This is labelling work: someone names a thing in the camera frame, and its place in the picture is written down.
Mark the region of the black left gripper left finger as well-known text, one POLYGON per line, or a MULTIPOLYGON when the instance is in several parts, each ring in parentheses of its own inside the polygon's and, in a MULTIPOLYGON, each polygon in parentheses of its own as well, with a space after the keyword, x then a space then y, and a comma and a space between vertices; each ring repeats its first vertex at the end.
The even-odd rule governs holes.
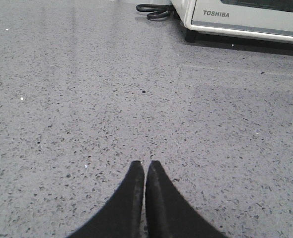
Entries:
POLYGON ((123 181, 106 204, 71 238, 137 238, 143 204, 145 174, 133 161, 123 181))

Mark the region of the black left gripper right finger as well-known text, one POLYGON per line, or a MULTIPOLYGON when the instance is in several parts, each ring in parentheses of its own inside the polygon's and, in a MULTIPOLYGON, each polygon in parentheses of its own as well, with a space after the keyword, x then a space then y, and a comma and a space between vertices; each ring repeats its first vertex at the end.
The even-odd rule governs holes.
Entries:
POLYGON ((184 199, 160 161, 151 162, 146 180, 146 220, 150 238, 225 237, 184 199))

